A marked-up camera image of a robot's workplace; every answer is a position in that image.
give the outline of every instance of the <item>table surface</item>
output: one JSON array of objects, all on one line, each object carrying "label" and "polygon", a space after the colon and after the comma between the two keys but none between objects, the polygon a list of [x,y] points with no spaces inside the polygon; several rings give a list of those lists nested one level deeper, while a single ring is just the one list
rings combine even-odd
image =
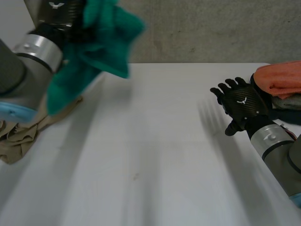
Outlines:
[{"label": "table surface", "polygon": [[[18,163],[0,165],[2,226],[299,226],[245,132],[211,87],[265,64],[133,64]],[[297,135],[301,129],[287,125]]]}]

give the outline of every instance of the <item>beige cloth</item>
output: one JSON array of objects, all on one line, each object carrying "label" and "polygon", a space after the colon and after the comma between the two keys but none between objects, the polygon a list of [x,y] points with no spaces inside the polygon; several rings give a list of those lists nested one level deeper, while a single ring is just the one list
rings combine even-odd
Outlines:
[{"label": "beige cloth", "polygon": [[59,114],[51,117],[47,115],[46,97],[44,97],[31,123],[0,121],[0,159],[12,164],[23,158],[43,129],[65,118],[82,100],[82,97],[77,98]]}]

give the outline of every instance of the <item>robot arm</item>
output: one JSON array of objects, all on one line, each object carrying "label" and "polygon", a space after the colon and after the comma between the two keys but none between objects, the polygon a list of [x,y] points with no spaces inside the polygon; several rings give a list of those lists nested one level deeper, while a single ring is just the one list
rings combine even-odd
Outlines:
[{"label": "robot arm", "polygon": [[289,131],[262,116],[251,120],[246,131],[286,194],[301,208],[301,136],[295,140]]},{"label": "robot arm", "polygon": [[35,30],[13,52],[0,40],[0,120],[30,122],[61,65],[66,41],[85,41],[85,0],[36,1]]},{"label": "robot arm", "polygon": [[301,208],[301,136],[268,118],[268,110],[257,91],[243,79],[227,79],[211,88],[233,121],[225,134],[246,130],[252,145],[290,199]]}]

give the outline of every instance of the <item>green towel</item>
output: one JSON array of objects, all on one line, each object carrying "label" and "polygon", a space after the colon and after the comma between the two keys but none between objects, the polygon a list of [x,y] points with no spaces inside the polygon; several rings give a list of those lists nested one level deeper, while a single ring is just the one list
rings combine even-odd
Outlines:
[{"label": "green towel", "polygon": [[47,96],[50,115],[57,114],[78,97],[101,72],[128,78],[127,59],[132,41],[144,26],[134,15],[116,6],[118,0],[87,0],[84,28],[93,28],[92,43],[68,43],[68,60],[51,81]]}]

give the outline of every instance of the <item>carbon fiber hand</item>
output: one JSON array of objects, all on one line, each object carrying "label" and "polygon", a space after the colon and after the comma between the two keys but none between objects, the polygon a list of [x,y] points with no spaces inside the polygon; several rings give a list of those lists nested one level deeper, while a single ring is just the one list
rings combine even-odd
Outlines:
[{"label": "carbon fiber hand", "polygon": [[268,109],[257,91],[242,78],[235,78],[235,81],[225,81],[230,88],[224,83],[218,84],[223,92],[217,88],[210,89],[217,96],[217,101],[223,106],[225,113],[233,119],[225,131],[227,136],[245,130],[245,125],[251,118],[268,114]]}]

